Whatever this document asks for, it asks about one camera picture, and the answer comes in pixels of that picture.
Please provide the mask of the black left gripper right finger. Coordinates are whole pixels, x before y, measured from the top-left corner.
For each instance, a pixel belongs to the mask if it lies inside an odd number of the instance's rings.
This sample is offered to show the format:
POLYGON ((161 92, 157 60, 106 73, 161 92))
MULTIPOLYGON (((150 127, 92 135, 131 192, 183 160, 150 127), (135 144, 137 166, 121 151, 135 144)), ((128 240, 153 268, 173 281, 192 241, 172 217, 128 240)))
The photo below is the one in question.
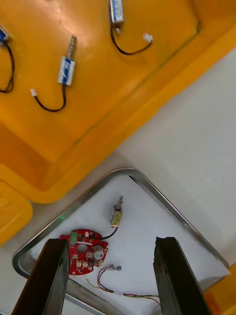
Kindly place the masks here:
POLYGON ((176 238, 156 238, 153 268, 162 314, 212 314, 176 238))

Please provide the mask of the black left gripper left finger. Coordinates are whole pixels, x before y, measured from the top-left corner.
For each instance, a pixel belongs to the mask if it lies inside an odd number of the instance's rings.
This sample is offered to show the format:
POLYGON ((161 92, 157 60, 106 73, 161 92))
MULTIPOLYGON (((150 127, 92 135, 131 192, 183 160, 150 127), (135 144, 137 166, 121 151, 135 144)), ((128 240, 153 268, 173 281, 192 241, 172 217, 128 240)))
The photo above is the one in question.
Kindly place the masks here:
POLYGON ((62 314, 69 270, 68 242, 49 239, 36 261, 12 314, 62 314))

